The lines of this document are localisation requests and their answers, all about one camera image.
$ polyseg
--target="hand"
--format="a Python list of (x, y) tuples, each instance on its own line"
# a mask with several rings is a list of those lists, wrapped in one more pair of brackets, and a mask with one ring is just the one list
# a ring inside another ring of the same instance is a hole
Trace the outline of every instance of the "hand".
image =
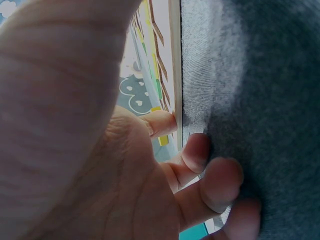
[[(206, 167), (204, 135), (192, 135), (178, 156), (158, 164), (150, 135), (174, 131), (174, 118), (114, 108), (138, 4), (31, 0), (2, 26), (3, 239), (176, 240), (237, 197), (241, 167), (223, 158)], [(200, 182), (181, 190), (205, 168)], [(255, 239), (259, 212), (254, 200), (237, 203), (211, 237)]]
[[(24, 239), (177, 240), (179, 232), (222, 213), (239, 193), (241, 167), (233, 159), (214, 159), (200, 182), (182, 189), (204, 171), (210, 141), (194, 134), (176, 157), (156, 163), (150, 138), (175, 129), (168, 112), (137, 118), (116, 107), (62, 200)], [(259, 208), (252, 200), (238, 203), (212, 238), (255, 239)]]

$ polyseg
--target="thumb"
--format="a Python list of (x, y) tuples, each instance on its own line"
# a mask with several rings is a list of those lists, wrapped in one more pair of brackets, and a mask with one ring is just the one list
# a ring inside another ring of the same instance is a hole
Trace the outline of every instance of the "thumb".
[(0, 235), (59, 200), (104, 131), (138, 0), (30, 0), (0, 29)]

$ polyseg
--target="finger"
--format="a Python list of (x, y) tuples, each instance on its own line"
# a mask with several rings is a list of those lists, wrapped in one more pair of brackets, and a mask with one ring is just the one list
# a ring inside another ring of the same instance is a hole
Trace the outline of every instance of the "finger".
[(148, 128), (149, 135), (152, 139), (169, 135), (177, 130), (177, 122), (175, 117), (167, 111), (154, 111), (146, 115), (140, 116)]
[(182, 151), (171, 160), (160, 163), (173, 193), (178, 192), (206, 167), (210, 139), (202, 133), (189, 137)]
[(0, 31), (0, 232), (49, 211), (103, 134), (138, 0), (31, 0)]
[(260, 230), (261, 203), (247, 199), (235, 204), (225, 226), (202, 240), (256, 240)]
[(223, 213), (237, 198), (242, 183), (242, 168), (235, 160), (216, 158), (210, 162), (203, 179), (175, 194), (180, 230)]

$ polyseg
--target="gray fabric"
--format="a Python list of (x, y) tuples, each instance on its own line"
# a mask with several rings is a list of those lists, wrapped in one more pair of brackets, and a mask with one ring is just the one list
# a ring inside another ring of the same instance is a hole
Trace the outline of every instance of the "gray fabric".
[(320, 2), (181, 0), (183, 136), (238, 159), (261, 240), (320, 239)]

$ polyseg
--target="wooden edge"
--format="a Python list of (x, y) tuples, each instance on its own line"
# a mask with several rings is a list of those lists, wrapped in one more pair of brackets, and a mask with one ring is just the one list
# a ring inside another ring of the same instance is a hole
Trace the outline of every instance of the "wooden edge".
[(168, 0), (169, 21), (173, 65), (173, 86), (175, 119), (177, 123), (177, 147), (183, 147), (183, 95), (182, 95), (182, 56), (181, 56), (181, 10), (180, 0)]

